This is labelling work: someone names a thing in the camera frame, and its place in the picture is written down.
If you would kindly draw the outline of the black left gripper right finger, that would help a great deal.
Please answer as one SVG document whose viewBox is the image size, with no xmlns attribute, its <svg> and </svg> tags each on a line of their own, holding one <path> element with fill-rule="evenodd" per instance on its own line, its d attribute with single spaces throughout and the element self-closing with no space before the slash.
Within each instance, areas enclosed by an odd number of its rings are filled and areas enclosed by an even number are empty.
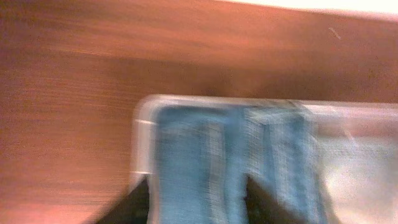
<svg viewBox="0 0 398 224">
<path fill-rule="evenodd" d="M 245 197 L 250 224 L 299 224 L 299 220 L 248 176 Z"/>
</svg>

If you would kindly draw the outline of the light blue jeans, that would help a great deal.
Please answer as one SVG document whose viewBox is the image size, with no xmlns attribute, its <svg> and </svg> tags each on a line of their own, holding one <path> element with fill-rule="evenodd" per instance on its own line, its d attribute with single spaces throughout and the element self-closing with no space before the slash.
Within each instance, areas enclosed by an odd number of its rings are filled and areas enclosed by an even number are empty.
<svg viewBox="0 0 398 224">
<path fill-rule="evenodd" d="M 319 138 L 317 146 L 329 223 L 397 223 L 397 141 Z"/>
</svg>

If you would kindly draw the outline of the dark blue jeans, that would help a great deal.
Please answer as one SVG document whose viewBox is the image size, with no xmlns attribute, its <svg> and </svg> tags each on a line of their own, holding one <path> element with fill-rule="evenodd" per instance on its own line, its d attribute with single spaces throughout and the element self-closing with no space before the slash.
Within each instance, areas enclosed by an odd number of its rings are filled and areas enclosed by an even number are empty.
<svg viewBox="0 0 398 224">
<path fill-rule="evenodd" d="M 312 114 L 303 108 L 162 109 L 155 128 L 159 223 L 247 223 L 246 184 L 305 223 L 326 223 Z"/>
</svg>

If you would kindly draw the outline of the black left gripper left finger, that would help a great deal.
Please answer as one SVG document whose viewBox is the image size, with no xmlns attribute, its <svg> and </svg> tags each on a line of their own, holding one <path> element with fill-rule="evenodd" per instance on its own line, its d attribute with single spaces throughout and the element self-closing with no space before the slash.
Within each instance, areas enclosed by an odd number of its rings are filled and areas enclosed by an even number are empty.
<svg viewBox="0 0 398 224">
<path fill-rule="evenodd" d="M 149 214 L 149 184 L 145 175 L 134 188 L 124 195 L 103 215 L 93 220 L 94 224 L 146 224 Z"/>
</svg>

